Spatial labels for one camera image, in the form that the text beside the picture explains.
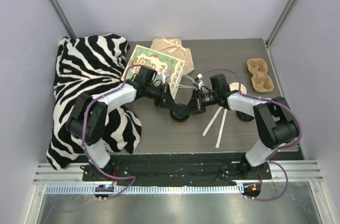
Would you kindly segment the black plastic cup lid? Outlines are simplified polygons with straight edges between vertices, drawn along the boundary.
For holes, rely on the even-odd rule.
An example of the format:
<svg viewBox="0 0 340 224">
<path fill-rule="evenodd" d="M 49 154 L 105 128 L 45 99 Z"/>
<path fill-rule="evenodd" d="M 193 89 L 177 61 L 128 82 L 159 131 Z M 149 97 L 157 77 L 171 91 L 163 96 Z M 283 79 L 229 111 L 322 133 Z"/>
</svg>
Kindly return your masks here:
<svg viewBox="0 0 340 224">
<path fill-rule="evenodd" d="M 182 112 L 185 109 L 186 105 L 177 104 L 174 110 L 170 110 L 171 119 L 178 123 L 184 123 L 189 119 L 189 115 L 183 115 Z"/>
</svg>

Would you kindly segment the brown paper coffee cup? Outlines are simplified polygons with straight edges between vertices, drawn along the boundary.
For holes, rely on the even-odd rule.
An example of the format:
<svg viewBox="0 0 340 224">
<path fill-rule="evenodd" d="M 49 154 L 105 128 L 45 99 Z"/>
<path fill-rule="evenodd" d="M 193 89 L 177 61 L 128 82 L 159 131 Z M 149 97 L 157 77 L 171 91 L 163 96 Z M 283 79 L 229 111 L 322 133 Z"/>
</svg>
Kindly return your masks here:
<svg viewBox="0 0 340 224">
<path fill-rule="evenodd" d="M 187 119 L 183 119 L 183 120 L 174 119 L 173 122 L 176 126 L 181 127 L 181 126 L 184 126 L 186 124 Z"/>
</svg>

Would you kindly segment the green illustrated paper bag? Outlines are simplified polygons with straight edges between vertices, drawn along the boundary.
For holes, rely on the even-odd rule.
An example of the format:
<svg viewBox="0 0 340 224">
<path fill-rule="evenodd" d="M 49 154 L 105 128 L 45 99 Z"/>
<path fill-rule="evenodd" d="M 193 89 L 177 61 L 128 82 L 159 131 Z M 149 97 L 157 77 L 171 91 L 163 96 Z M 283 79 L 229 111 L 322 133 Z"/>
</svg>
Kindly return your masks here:
<svg viewBox="0 0 340 224">
<path fill-rule="evenodd" d="M 167 79 L 171 95 L 176 97 L 182 76 L 184 72 L 185 61 L 172 57 L 170 55 L 152 50 L 142 45 L 136 45 L 132 55 L 127 63 L 126 69 L 121 77 L 122 80 L 131 80 L 137 77 L 137 73 L 142 66 L 146 66 L 154 71 L 156 75 L 153 75 L 151 79 L 159 82 L 156 78 L 157 72 L 171 72 L 171 77 Z"/>
</svg>

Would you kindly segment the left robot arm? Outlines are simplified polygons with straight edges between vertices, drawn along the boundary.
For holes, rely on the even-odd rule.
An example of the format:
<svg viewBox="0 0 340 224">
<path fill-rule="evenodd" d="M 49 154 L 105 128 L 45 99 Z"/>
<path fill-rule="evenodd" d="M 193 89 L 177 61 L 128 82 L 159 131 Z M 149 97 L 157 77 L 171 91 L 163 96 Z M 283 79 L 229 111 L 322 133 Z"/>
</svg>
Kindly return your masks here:
<svg viewBox="0 0 340 224">
<path fill-rule="evenodd" d="M 133 79 L 128 80 L 125 75 L 123 82 L 111 90 L 93 96 L 82 93 L 77 97 L 66 130 L 81 140 L 81 147 L 100 180 L 107 181 L 113 174 L 113 167 L 108 165 L 111 157 L 102 140 L 107 116 L 125 104 L 146 97 L 153 99 L 156 107 L 170 110 L 177 118 L 183 107 L 172 97 L 166 82 L 170 77 L 169 71 L 157 72 L 141 65 Z"/>
</svg>

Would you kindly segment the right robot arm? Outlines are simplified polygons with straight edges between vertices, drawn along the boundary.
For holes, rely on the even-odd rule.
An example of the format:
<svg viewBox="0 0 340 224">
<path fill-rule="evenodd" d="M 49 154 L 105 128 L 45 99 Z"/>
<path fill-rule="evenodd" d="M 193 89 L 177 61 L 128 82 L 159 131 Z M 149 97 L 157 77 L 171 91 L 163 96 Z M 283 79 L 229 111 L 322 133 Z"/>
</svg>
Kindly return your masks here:
<svg viewBox="0 0 340 224">
<path fill-rule="evenodd" d="M 190 101 L 177 114 L 186 119 L 204 113 L 208 106 L 218 105 L 235 111 L 243 120 L 254 120 L 259 140 L 241 157 L 240 173 L 244 178 L 256 176 L 279 150 L 301 137 L 300 124 L 285 98 L 261 99 L 240 89 L 232 90 L 223 74 L 211 76 L 210 83 L 210 91 L 204 92 L 201 87 L 193 90 Z"/>
</svg>

